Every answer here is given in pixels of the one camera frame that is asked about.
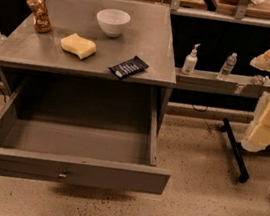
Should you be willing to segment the metal drawer knob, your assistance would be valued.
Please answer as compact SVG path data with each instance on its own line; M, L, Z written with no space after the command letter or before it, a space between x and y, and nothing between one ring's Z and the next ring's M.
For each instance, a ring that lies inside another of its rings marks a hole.
M63 180L63 179L67 179L67 173L65 171L62 171L58 174L58 178Z

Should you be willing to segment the yellow sponge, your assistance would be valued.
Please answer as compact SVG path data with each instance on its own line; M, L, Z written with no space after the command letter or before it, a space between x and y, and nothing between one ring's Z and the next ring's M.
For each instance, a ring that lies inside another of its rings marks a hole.
M61 47L69 53L75 54L81 60L93 55L96 52L96 45L89 39L83 38L76 33L60 39Z

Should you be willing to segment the grey cabinet with top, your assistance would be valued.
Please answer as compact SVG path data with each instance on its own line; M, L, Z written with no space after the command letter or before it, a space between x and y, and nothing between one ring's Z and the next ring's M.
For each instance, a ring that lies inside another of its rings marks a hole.
M47 6L50 32L36 33L27 18L0 46L7 90L14 92L23 77L31 76L34 82L79 89L98 99L149 100L156 109L157 132L176 81L169 9L126 0L47 0ZM131 18L118 37L105 34L96 17L111 8ZM94 42L96 52L81 60L63 50L60 39L73 33ZM135 56L149 68L122 80L109 71Z

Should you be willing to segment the white pump bottle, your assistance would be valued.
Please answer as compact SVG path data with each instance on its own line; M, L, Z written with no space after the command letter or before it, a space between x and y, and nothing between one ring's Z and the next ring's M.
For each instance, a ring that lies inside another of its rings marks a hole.
M186 56L186 59L184 61L184 65L181 69L184 74L190 75L193 73L195 66L198 62L198 58L197 58L197 48L198 47L199 47L199 44L195 44L191 53Z

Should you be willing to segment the open grey top drawer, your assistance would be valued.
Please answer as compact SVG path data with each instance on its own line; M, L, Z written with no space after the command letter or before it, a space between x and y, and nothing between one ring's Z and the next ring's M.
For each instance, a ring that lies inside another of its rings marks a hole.
M149 100L24 81L0 113L0 175L162 194L156 120Z

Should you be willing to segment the white bowl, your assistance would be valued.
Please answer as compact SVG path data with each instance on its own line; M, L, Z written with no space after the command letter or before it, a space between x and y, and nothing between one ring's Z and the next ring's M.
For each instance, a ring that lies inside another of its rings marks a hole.
M96 14L98 24L105 34L118 37L130 23L130 15L119 9L103 9Z

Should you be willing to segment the clear water bottle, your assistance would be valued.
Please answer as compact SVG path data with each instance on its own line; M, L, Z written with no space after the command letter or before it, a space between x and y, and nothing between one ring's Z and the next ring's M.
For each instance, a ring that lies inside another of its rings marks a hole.
M222 81L228 78L228 75L230 75L231 71L233 71L233 68L236 65L236 63L237 63L237 54L232 53L226 58L225 63L222 65L217 78Z

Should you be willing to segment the crumpled wrapper on ledge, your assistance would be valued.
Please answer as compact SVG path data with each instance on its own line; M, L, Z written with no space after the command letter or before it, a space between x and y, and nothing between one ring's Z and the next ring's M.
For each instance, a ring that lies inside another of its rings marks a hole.
M254 75L253 79L251 79L251 82L255 85L262 85L264 86L266 82L269 80L269 76L263 76L263 75Z

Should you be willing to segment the crushed orange can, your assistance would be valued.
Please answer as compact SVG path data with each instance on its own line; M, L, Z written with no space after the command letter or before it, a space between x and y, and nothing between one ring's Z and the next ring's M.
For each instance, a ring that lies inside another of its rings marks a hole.
M26 0L26 4L34 14L34 29L38 33L46 33L52 30L48 9L45 0Z

